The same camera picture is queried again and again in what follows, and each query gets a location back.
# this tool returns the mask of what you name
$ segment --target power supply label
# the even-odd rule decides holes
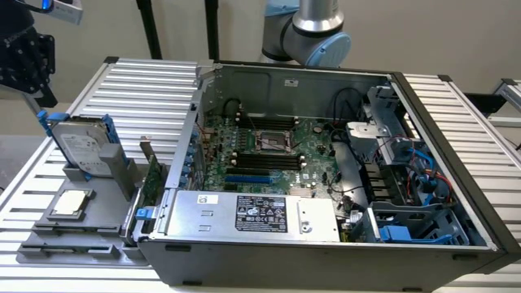
[[[236,229],[248,232],[288,232],[284,197],[238,196]]]

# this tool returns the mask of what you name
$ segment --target green circuit board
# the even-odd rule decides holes
[[[211,133],[207,141],[207,176],[204,190],[228,191],[226,189],[227,169],[234,168],[232,153],[303,155],[307,166],[302,170],[270,170],[271,184],[235,183],[238,192],[259,194],[291,194],[295,188],[308,189],[312,185],[314,197],[330,198],[323,174],[332,179],[338,172],[336,159],[330,150],[330,132],[314,132],[324,128],[324,122],[300,119],[300,123],[288,132],[239,128],[236,122],[220,116],[207,118],[206,129]],[[290,150],[282,145],[271,145],[270,150],[260,149],[259,132],[268,137],[290,133]]]

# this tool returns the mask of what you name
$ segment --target blue latch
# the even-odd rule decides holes
[[[152,214],[154,214],[152,209],[139,209],[136,212],[136,220],[150,221],[152,220]]]
[[[410,229],[406,226],[384,226],[380,228],[380,237],[384,242],[411,244],[444,244],[452,239],[452,235],[444,235],[436,239],[412,239]]]

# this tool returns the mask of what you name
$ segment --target sticker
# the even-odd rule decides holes
[[[102,145],[96,139],[78,134],[63,134],[60,137],[79,168],[95,176],[111,176],[111,169],[100,159]]]
[[[198,196],[198,203],[200,204],[218,204],[219,203],[219,195],[218,194],[200,194]]]
[[[299,81],[296,79],[287,79],[284,81],[284,86],[286,87],[298,87],[299,86]]]
[[[284,197],[238,196],[236,229],[247,232],[288,232]]]

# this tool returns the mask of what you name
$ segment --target white sticker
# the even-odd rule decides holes
[[[111,176],[111,169],[100,159],[102,145],[96,139],[78,134],[63,134],[60,137],[79,168],[95,176]]]
[[[200,204],[218,204],[219,195],[218,194],[200,194],[198,197],[198,203]]]
[[[286,87],[298,87],[299,86],[299,81],[296,79],[287,79],[284,81],[284,86]]]

